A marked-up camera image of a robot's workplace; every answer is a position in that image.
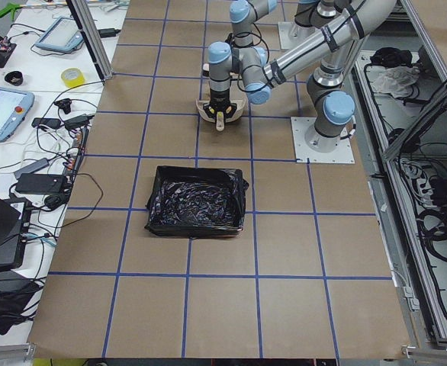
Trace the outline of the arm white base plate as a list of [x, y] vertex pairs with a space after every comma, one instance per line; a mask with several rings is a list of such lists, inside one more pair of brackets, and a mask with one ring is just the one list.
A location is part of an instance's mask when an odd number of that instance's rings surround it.
[[315, 120], [315, 117], [291, 118], [295, 161], [311, 164], [354, 164], [346, 127], [339, 136], [328, 138], [315, 130]]
[[317, 27], [304, 27], [294, 22], [278, 22], [280, 47], [282, 50], [295, 48], [317, 30]]

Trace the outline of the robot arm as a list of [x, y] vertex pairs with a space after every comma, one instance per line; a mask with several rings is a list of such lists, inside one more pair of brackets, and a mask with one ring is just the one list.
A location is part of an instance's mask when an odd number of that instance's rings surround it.
[[[238, 48], [255, 46], [256, 38], [262, 42], [256, 22], [274, 11], [277, 4], [276, 1], [232, 1], [229, 9], [232, 31], [226, 42]], [[332, 21], [347, 4], [347, 1], [298, 1], [294, 20], [278, 24], [281, 48], [288, 50], [298, 46]]]
[[357, 56], [361, 42], [392, 12], [393, 1], [301, 1], [295, 20], [316, 30], [279, 58], [266, 59], [263, 48], [252, 42], [251, 26], [274, 10], [275, 1], [233, 1], [228, 41], [208, 48], [210, 98], [197, 101], [201, 118], [222, 131], [227, 122], [240, 118], [244, 101], [232, 101], [232, 75], [250, 104], [264, 104], [271, 90], [318, 62], [307, 91], [317, 111], [314, 131], [325, 139], [339, 137], [351, 120], [354, 107], [346, 107], [349, 95], [341, 92], [346, 67]]

